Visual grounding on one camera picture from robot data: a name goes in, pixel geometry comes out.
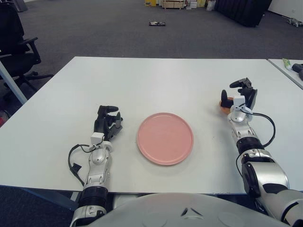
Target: silver arm casing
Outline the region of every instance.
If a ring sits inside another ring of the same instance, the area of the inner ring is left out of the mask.
[[[89,187],[108,188],[109,169],[111,166],[110,152],[113,147],[109,141],[103,141],[104,134],[94,132],[91,136],[92,150],[89,156],[89,173],[84,182],[83,190]],[[74,212],[70,227],[74,226],[76,221],[83,218],[93,218],[98,214],[106,214],[105,207],[99,205],[85,205],[77,208]]]
[[[236,106],[245,103],[245,98],[236,96],[234,103],[228,120],[235,143],[246,137],[257,139],[255,131],[249,125],[252,115],[241,112],[252,113],[251,110]],[[291,226],[303,223],[303,194],[289,190],[287,176],[271,154],[264,149],[252,148],[241,153],[239,159],[245,191],[257,199],[268,215]]]

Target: white wall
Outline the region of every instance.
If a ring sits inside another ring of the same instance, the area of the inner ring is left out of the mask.
[[[268,10],[303,22],[303,0],[272,0]]]

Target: box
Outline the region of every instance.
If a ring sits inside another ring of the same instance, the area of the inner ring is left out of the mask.
[[[205,7],[206,0],[198,0],[197,7]]]
[[[156,6],[156,0],[145,0],[145,6]]]
[[[174,8],[183,8],[183,2],[174,2]]]
[[[174,8],[174,2],[173,1],[163,1],[163,8]]]

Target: chair armrest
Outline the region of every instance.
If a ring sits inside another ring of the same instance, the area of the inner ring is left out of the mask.
[[[36,57],[36,63],[39,64],[41,62],[41,59],[40,59],[40,55],[38,53],[38,50],[35,46],[35,40],[37,40],[38,38],[35,37],[35,38],[32,38],[32,39],[25,39],[21,42],[18,43],[18,45],[27,45],[29,44],[30,45],[30,48],[32,48],[32,51]]]
[[[32,38],[32,39],[25,39],[25,40],[19,42],[18,45],[30,44],[30,43],[34,42],[35,40],[37,40],[37,39],[38,39],[38,37],[35,37],[35,38]]]

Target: table leg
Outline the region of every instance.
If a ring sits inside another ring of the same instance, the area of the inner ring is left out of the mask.
[[[24,94],[20,90],[20,88],[16,85],[13,78],[10,76],[9,72],[7,72],[6,68],[3,66],[2,62],[0,62],[0,76],[2,76],[3,80],[7,83],[11,91],[15,94],[17,99],[21,104],[27,102],[27,98],[25,98]]]
[[[78,208],[78,203],[75,202],[80,194],[74,194],[71,198],[68,198],[56,191],[46,189],[35,189],[35,188],[22,188],[24,191],[38,196],[42,199],[55,203],[59,206],[75,211]]]

